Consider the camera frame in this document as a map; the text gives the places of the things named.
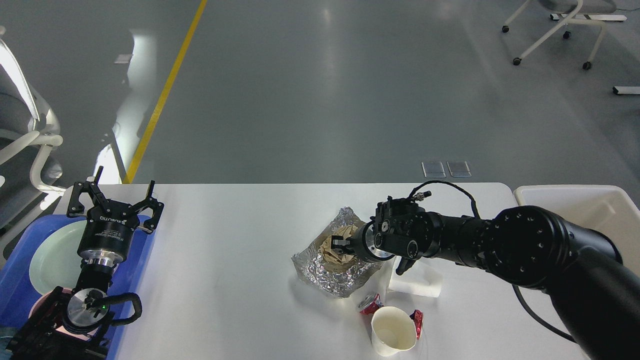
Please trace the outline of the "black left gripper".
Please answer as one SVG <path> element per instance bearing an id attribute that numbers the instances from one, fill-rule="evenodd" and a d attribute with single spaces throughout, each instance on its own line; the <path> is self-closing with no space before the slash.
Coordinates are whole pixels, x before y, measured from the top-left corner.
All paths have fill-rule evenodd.
<path id="1" fill-rule="evenodd" d="M 154 197 L 155 180 L 147 187 L 146 196 L 138 203 L 110 202 L 99 188 L 99 180 L 104 167 L 99 166 L 93 177 L 83 182 L 75 182 L 67 205 L 68 218 L 86 217 L 86 227 L 82 233 L 77 254 L 85 260 L 105 258 L 114 264 L 128 259 L 135 229 L 153 234 L 162 218 L 164 203 Z M 80 196 L 87 194 L 93 207 L 86 210 Z M 149 219 L 141 225 L 138 215 L 151 210 Z"/>

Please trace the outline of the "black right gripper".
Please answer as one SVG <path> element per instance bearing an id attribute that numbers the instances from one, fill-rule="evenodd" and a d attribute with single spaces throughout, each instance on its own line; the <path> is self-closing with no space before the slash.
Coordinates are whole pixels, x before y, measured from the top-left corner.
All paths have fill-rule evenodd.
<path id="1" fill-rule="evenodd" d="M 341 254 L 341 262 L 351 262 L 356 257 L 370 264 L 393 259 L 395 255 L 392 253 L 376 248 L 374 225 L 375 222 L 370 221 L 362 225 L 352 236 L 331 235 L 330 249 L 333 251 L 353 251 L 354 255 Z"/>

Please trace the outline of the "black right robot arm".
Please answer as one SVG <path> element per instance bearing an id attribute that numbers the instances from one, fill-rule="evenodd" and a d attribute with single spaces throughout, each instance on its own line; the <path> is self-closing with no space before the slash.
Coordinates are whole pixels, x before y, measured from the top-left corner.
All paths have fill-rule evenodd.
<path id="1" fill-rule="evenodd" d="M 389 196 L 353 235 L 332 235 L 330 247 L 374 264 L 395 257 L 402 275 L 421 258 L 478 268 L 512 285 L 523 309 L 551 332 L 577 344 L 592 360 L 639 355 L 640 281 L 613 240 L 535 205 L 480 217 L 446 216 L 419 203 L 423 185 L 407 197 Z"/>

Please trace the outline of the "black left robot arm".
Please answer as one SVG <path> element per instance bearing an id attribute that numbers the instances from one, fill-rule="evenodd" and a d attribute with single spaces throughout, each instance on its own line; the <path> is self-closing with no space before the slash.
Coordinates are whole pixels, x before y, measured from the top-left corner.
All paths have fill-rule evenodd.
<path id="1" fill-rule="evenodd" d="M 142 316 L 136 294 L 164 203 L 109 199 L 101 171 L 74 182 L 66 215 L 28 225 L 1 271 L 1 357 L 107 360 Z"/>

